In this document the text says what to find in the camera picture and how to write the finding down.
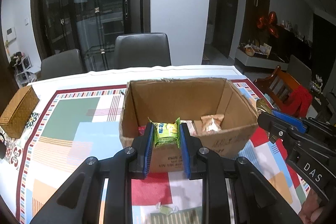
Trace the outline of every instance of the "gold object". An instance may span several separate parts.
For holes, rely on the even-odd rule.
[[[256,102],[256,106],[257,106],[258,115],[261,112],[267,112],[269,114],[272,114],[272,110],[268,106],[268,103],[265,98],[259,98]],[[278,139],[277,136],[274,136],[274,135],[270,136],[269,132],[267,132],[267,137],[271,143],[275,143]]]
[[[269,114],[272,114],[272,110],[268,106],[268,103],[265,98],[259,98],[256,102],[256,106],[258,114],[260,114],[261,112],[267,112]]]

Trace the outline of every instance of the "red snack packet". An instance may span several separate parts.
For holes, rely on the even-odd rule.
[[[138,127],[139,135],[143,136],[145,134],[146,126]]]

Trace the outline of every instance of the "cardboard box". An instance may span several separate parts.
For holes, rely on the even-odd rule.
[[[199,136],[202,144],[221,156],[233,157],[244,148],[256,130],[257,111],[251,102],[226,79],[142,80],[127,84],[120,117],[123,147],[131,146],[138,126],[153,122],[174,123],[176,118],[193,120],[199,130],[201,116],[224,114],[222,130]],[[177,145],[153,149],[151,172],[183,170]]]
[[[20,138],[27,121],[40,101],[31,85],[20,88],[0,117],[0,126],[10,138]]]

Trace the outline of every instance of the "candy wrapper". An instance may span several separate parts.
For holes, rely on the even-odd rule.
[[[146,126],[138,127],[139,136],[143,136],[145,134],[145,129],[146,129]]]
[[[153,125],[155,148],[170,143],[176,143],[180,148],[180,118],[177,118],[175,123],[153,122]]]
[[[171,215],[171,214],[175,214],[179,211],[179,208],[177,206],[167,206],[167,205],[161,205],[161,202],[157,203],[155,205],[155,208],[157,210],[159,210],[160,213],[168,216],[168,215]]]
[[[215,114],[202,116],[202,131],[206,133],[218,132],[221,129],[221,123],[224,119],[224,114]]]

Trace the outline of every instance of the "red cloth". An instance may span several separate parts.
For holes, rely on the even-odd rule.
[[[289,95],[281,111],[297,118],[305,118],[312,100],[313,97],[309,91],[303,86],[299,86]]]

